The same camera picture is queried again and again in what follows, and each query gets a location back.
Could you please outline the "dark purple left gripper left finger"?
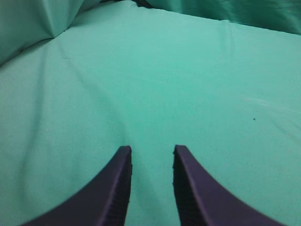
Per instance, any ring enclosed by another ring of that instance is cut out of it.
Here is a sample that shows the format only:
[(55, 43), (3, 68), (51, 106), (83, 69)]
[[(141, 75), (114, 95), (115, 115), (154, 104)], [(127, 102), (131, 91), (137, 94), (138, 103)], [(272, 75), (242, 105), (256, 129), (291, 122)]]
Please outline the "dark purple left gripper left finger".
[(132, 149), (121, 146), (80, 191), (27, 226), (123, 226), (132, 185)]

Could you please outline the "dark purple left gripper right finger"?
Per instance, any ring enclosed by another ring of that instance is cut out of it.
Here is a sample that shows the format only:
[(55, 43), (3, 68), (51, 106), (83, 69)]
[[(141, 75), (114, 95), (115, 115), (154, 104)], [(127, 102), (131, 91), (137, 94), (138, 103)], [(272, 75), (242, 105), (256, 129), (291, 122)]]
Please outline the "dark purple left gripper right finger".
[(219, 184), (185, 145), (174, 148), (173, 187), (182, 226), (279, 226)]

